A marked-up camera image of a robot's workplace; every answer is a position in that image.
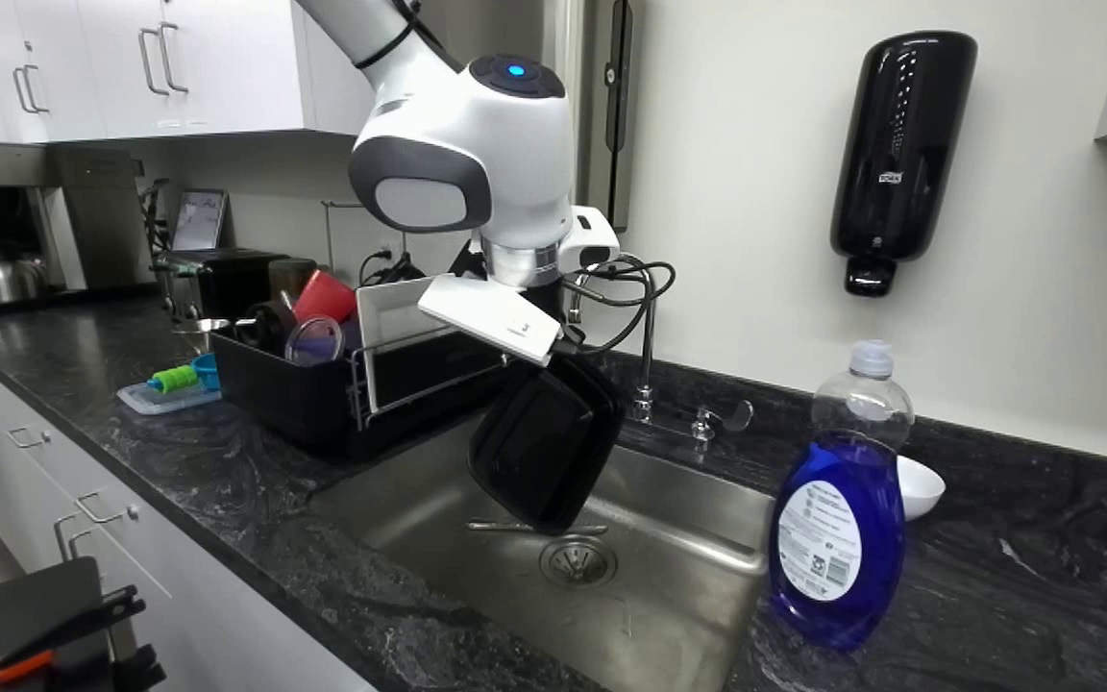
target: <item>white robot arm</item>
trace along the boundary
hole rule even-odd
[[[613,266],[618,239],[573,205],[573,110],[559,71],[526,58],[452,69],[407,2],[299,0],[376,89],[352,181],[395,229],[478,229],[487,275],[443,272],[423,312],[545,365],[559,319],[521,293]]]

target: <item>kitchen sink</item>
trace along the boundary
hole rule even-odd
[[[343,480],[317,515],[604,686],[721,686],[772,497],[617,447],[578,526],[543,536],[478,488],[478,422]]]

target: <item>red cup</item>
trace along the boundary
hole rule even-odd
[[[298,313],[298,324],[309,324],[313,313],[352,324],[357,313],[357,293],[345,289],[338,275],[317,267],[309,275],[309,289],[299,289],[293,313]]]

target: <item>dish soap bottle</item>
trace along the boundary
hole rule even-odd
[[[830,649],[855,649],[888,609],[903,566],[896,451],[913,433],[894,344],[856,343],[850,374],[815,394],[815,438],[772,529],[772,609]]]

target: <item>wall-mounted dispenser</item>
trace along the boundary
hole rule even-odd
[[[955,29],[896,34],[867,55],[830,243],[847,289],[888,294],[896,262],[929,244],[978,40]]]

